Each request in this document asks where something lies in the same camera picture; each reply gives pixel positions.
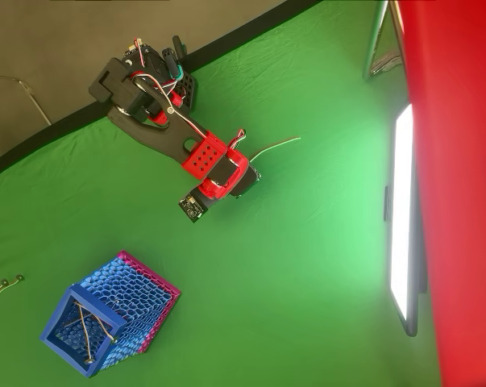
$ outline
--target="red 3d-printed part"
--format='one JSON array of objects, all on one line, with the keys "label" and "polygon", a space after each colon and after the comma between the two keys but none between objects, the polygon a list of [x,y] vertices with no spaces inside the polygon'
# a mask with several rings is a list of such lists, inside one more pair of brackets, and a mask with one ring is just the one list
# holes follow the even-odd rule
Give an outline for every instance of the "red 3d-printed part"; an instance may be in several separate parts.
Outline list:
[{"label": "red 3d-printed part", "polygon": [[218,160],[226,153],[227,146],[211,132],[191,151],[189,158],[181,166],[196,177],[203,180]]},{"label": "red 3d-printed part", "polygon": [[205,179],[198,188],[201,193],[208,198],[222,199],[228,195],[244,176],[244,173],[246,173],[248,165],[250,164],[248,159],[237,149],[228,148],[226,150],[226,158],[235,164],[237,169],[232,173],[232,176],[228,178],[225,185],[218,185],[210,179]]},{"label": "red 3d-printed part", "polygon": [[[184,102],[182,101],[180,95],[178,95],[174,91],[171,92],[170,97],[171,97],[170,100],[171,100],[173,105],[178,106],[178,107],[181,107],[183,105]],[[168,118],[166,117],[166,115],[164,113],[164,109],[159,111],[159,113],[155,117],[152,117],[151,115],[149,115],[148,118],[149,118],[150,121],[153,121],[157,125],[163,126],[166,123],[168,123]]]}]

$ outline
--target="green fabric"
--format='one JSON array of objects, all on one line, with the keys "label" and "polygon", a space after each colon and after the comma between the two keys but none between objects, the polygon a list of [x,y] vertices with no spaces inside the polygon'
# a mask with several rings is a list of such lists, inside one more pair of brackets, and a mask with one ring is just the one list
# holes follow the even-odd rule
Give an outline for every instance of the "green fabric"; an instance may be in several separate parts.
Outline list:
[{"label": "green fabric", "polygon": [[[195,180],[102,119],[0,175],[0,385],[434,386],[428,296],[408,338],[382,221],[401,68],[361,78],[375,4],[321,2],[194,75],[193,117],[263,179],[192,224]],[[386,31],[381,44],[394,42]],[[87,381],[39,341],[65,288],[121,249],[182,290],[149,350]]]}]

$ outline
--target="black edge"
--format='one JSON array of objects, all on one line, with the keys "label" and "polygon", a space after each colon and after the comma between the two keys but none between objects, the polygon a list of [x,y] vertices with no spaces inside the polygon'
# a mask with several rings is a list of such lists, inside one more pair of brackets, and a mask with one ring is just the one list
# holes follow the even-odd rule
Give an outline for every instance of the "black edge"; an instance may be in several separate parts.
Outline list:
[{"label": "black edge", "polygon": [[[220,56],[299,15],[318,2],[319,0],[287,0],[214,42],[191,52],[184,60],[184,68],[190,73],[196,71]],[[37,132],[0,156],[0,173],[24,157],[31,155],[37,149],[105,117],[109,108],[106,104],[94,102]]]}]

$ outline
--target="white light panel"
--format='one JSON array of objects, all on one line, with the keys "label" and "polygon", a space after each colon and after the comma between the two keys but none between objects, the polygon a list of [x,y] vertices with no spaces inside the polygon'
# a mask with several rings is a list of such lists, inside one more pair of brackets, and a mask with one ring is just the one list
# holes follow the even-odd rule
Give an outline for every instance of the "white light panel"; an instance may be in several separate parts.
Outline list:
[{"label": "white light panel", "polygon": [[413,172],[413,109],[409,105],[397,119],[393,172],[393,224],[391,245],[391,290],[407,319],[409,214]]}]

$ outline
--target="robotic arm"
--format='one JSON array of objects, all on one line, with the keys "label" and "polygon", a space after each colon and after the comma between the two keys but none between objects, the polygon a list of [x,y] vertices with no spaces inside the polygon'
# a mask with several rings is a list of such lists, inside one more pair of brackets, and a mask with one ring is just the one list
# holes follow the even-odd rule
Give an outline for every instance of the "robotic arm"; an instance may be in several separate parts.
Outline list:
[{"label": "robotic arm", "polygon": [[[111,104],[107,117],[114,125],[171,157],[200,181],[179,202],[196,222],[218,200],[243,194],[260,175],[236,149],[244,131],[227,145],[187,115],[195,81],[184,72],[176,53],[166,48],[160,56],[140,40],[134,43],[122,60],[109,61],[89,92],[99,102]],[[173,43],[183,59],[185,52],[177,36]],[[174,91],[177,86],[183,95]],[[147,119],[155,125],[144,123]],[[188,140],[196,143],[190,150],[185,147]]]}]

